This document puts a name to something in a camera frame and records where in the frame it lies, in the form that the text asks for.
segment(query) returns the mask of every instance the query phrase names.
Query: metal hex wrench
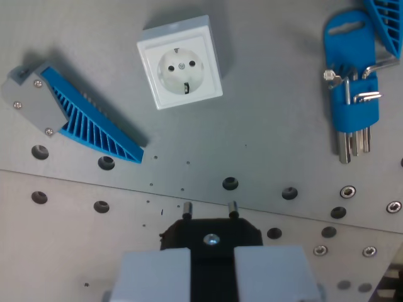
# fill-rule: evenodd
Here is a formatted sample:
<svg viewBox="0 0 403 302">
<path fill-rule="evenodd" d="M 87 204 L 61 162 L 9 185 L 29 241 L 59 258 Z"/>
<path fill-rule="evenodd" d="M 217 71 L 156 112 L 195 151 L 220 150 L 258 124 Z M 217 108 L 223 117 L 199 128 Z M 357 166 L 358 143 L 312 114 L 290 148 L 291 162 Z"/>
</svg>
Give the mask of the metal hex wrench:
<svg viewBox="0 0 403 302">
<path fill-rule="evenodd" d="M 381 94 L 374 95 L 374 96 L 365 96 L 360 99 L 360 102 L 369 101 L 371 99 L 378 99 L 382 97 Z M 362 129 L 362 136 L 363 136 L 363 151 L 364 153 L 369 153 L 371 150 L 371 126 L 368 128 Z"/>
<path fill-rule="evenodd" d="M 346 104 L 350 105 L 351 103 L 350 80 L 348 79 L 348 76 L 345 77 L 343 81 L 345 85 Z M 349 162 L 351 162 L 349 134 L 339 131 L 337 134 L 339 143 L 339 160 L 342 164 L 348 164 Z"/>
</svg>

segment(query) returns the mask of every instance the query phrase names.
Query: metal pin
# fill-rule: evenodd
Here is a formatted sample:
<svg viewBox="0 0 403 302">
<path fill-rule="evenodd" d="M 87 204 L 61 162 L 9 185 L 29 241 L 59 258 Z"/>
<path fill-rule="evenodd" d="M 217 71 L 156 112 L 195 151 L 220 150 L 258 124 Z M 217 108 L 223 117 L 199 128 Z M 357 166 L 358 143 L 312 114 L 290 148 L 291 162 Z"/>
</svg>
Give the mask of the metal pin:
<svg viewBox="0 0 403 302">
<path fill-rule="evenodd" d="M 352 67 L 349 75 L 353 74 L 353 81 L 358 80 L 358 70 L 356 67 Z M 353 156 L 358 156 L 360 154 L 360 151 L 362 150 L 362 138 L 361 138 L 361 131 L 355 131 L 352 135 L 352 144 L 351 144 L 351 149 Z"/>
<path fill-rule="evenodd" d="M 187 201 L 183 204 L 182 218 L 191 219 L 192 214 L 193 214 L 193 205 L 190 201 Z"/>
<path fill-rule="evenodd" d="M 363 80 L 365 80 L 367 77 L 370 76 L 370 74 L 372 72 L 378 71 L 380 69 L 384 69 L 384 68 L 388 68 L 388 67 L 392 67 L 392 66 L 396 66 L 399 65 L 400 61 L 396 58 L 392 58 L 392 59 L 388 59 L 388 60 L 384 60 L 381 61 L 373 66 L 369 66 L 365 69 L 364 73 L 363 73 Z"/>
<path fill-rule="evenodd" d="M 238 205 L 236 201 L 231 201 L 228 203 L 229 218 L 238 218 Z"/>
<path fill-rule="evenodd" d="M 350 81 L 348 77 L 343 79 L 345 82 L 345 93 L 346 93 L 346 104 L 350 105 Z M 348 164 L 351 161 L 350 155 L 350 139 L 348 133 L 338 132 L 338 143 L 339 143 L 339 160 L 342 164 Z"/>
<path fill-rule="evenodd" d="M 374 96 L 365 96 L 359 100 L 359 102 L 369 101 L 371 99 L 381 98 L 381 94 L 377 94 Z M 362 138 L 363 138 L 363 151 L 364 153 L 369 153 L 371 151 L 371 126 L 368 128 L 362 129 Z"/>
</svg>

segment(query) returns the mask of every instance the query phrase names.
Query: power socket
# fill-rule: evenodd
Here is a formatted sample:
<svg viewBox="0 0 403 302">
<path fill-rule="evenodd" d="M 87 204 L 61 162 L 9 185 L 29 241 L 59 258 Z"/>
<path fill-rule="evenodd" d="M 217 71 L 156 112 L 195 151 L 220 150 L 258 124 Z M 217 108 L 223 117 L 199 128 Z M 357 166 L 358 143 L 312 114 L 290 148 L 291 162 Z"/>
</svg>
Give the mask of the power socket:
<svg viewBox="0 0 403 302">
<path fill-rule="evenodd" d="M 207 15 L 144 30 L 137 48 L 158 109 L 222 96 Z"/>
</svg>

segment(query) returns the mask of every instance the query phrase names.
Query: blue finned component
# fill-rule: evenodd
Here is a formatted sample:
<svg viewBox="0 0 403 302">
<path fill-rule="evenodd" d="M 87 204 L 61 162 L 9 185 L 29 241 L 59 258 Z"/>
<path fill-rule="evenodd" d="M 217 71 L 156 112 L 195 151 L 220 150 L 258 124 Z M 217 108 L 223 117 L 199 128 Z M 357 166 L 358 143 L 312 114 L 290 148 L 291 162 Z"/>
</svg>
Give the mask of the blue finned component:
<svg viewBox="0 0 403 302">
<path fill-rule="evenodd" d="M 60 133 L 119 159 L 141 163 L 144 151 L 87 101 L 56 70 L 42 72 L 70 120 Z"/>
<path fill-rule="evenodd" d="M 385 48 L 398 59 L 402 51 L 403 1 L 364 0 Z"/>
<path fill-rule="evenodd" d="M 363 23 L 363 27 L 331 35 L 331 29 L 345 24 Z M 375 60 L 375 29 L 367 14 L 362 11 L 349 11 L 335 16 L 324 32 L 326 65 L 337 74 L 345 77 L 352 67 L 357 68 L 359 80 L 350 81 L 351 104 L 346 104 L 345 85 L 331 91 L 332 119 L 337 131 L 352 133 L 368 128 L 379 120 L 379 102 L 377 99 L 353 104 L 355 95 L 361 92 L 378 91 L 376 72 L 363 80 L 361 75 Z"/>
</svg>

